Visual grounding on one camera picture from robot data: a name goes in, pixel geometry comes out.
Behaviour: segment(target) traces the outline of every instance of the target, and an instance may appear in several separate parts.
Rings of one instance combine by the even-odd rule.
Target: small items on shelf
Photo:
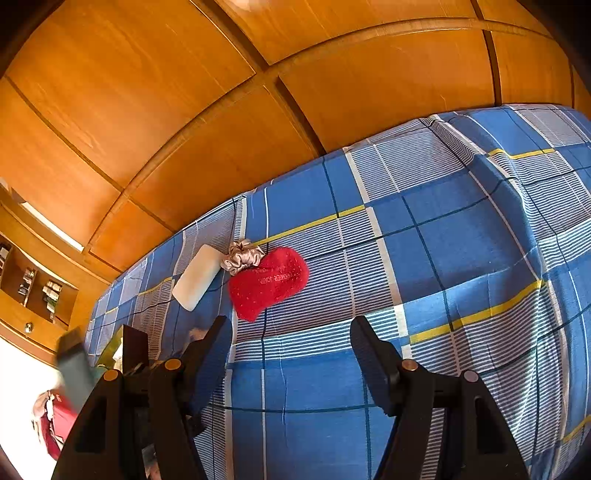
[[[4,270],[4,265],[6,264],[9,252],[10,247],[7,247],[4,244],[0,244],[0,277],[2,277],[2,272]]]
[[[37,275],[37,270],[31,270],[27,268],[25,270],[25,274],[22,276],[22,283],[18,287],[18,292],[20,295],[24,295],[25,299],[22,301],[23,306],[27,306],[27,302],[29,301],[29,295],[31,294],[31,286],[35,281],[35,276]]]
[[[43,287],[43,293],[45,294],[43,295],[43,300],[47,303],[47,310],[51,313],[50,318],[52,318],[56,312],[56,304],[60,298],[60,292],[61,285],[52,281],[48,281]]]

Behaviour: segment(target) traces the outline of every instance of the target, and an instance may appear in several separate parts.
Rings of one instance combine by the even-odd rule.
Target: metal screw
[[[178,358],[171,358],[170,360],[166,360],[164,368],[166,370],[178,370],[179,368],[181,368],[181,365],[182,363]]]
[[[466,370],[464,372],[464,378],[470,383],[478,382],[478,374],[473,370]]]
[[[119,372],[117,370],[107,370],[103,375],[103,378],[107,380],[107,382],[112,382],[119,376]]]
[[[409,372],[414,372],[418,368],[418,363],[416,363],[411,358],[405,358],[402,360],[402,368],[408,370]]]

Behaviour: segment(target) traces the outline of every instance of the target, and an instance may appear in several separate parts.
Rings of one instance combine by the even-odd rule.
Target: wooden panel
[[[573,69],[573,81],[574,81],[574,107],[579,111],[587,115],[587,118],[591,120],[591,95],[585,88],[581,77],[575,69]]]
[[[493,32],[503,103],[570,106],[569,61],[554,40]]]
[[[31,339],[49,350],[56,351],[57,340],[64,330],[57,325],[43,320],[31,310],[26,309],[3,290],[0,290],[0,321],[20,333],[23,338]],[[25,334],[25,324],[31,322],[33,331]]]
[[[2,319],[0,319],[0,338],[6,340],[11,345],[31,355],[33,358],[36,358],[44,364],[52,367],[56,364],[55,352],[42,345],[29,341],[24,335],[20,335],[13,328],[5,324]]]
[[[109,285],[121,273],[98,258],[79,252],[64,242],[29,211],[15,202],[4,189],[0,189],[0,225],[2,225],[2,233],[14,238],[14,241],[32,257],[42,258],[50,270],[57,272],[65,264],[76,272],[74,278],[70,280],[66,278],[67,273],[60,274],[62,278],[74,285],[88,285],[95,280]],[[49,266],[47,264],[49,261],[57,265]]]
[[[314,157],[269,91],[258,87],[199,127],[134,198],[182,228],[231,196]]]
[[[253,74],[187,0],[66,0],[8,70],[35,107],[120,185]]]
[[[0,170],[47,219],[85,244],[118,196],[0,79]]]
[[[478,0],[485,20],[529,28],[544,35],[550,35],[546,27],[517,0]]]
[[[68,324],[68,330],[79,328],[81,332],[86,331],[95,303],[104,291],[104,288],[100,290],[96,288],[85,288],[78,292],[72,310],[72,316],[70,317],[70,323]]]
[[[216,0],[270,63],[329,38],[399,20],[474,17],[470,0]]]
[[[172,232],[129,200],[109,219],[90,251],[116,268],[125,270]]]
[[[78,290],[75,290],[68,285],[62,286],[60,298],[56,304],[56,317],[64,323],[66,329],[70,324],[70,318],[72,316],[72,311],[74,310],[74,305],[76,304],[77,296]]]
[[[327,151],[418,116],[494,103],[479,30],[375,37],[281,78]]]

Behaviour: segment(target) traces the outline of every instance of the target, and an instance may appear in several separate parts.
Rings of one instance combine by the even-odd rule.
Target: blue plaid bedsheet
[[[196,439],[211,480],[371,479],[392,419],[349,345],[367,316],[406,358],[480,372],[534,479],[558,475],[590,425],[591,124],[553,105],[407,122],[304,165],[202,216],[97,302],[86,347],[119,325],[150,357],[232,317],[222,386]],[[238,321],[221,271],[193,312],[171,296],[199,247],[249,238],[295,248],[307,287]],[[435,411],[423,478],[437,466]]]

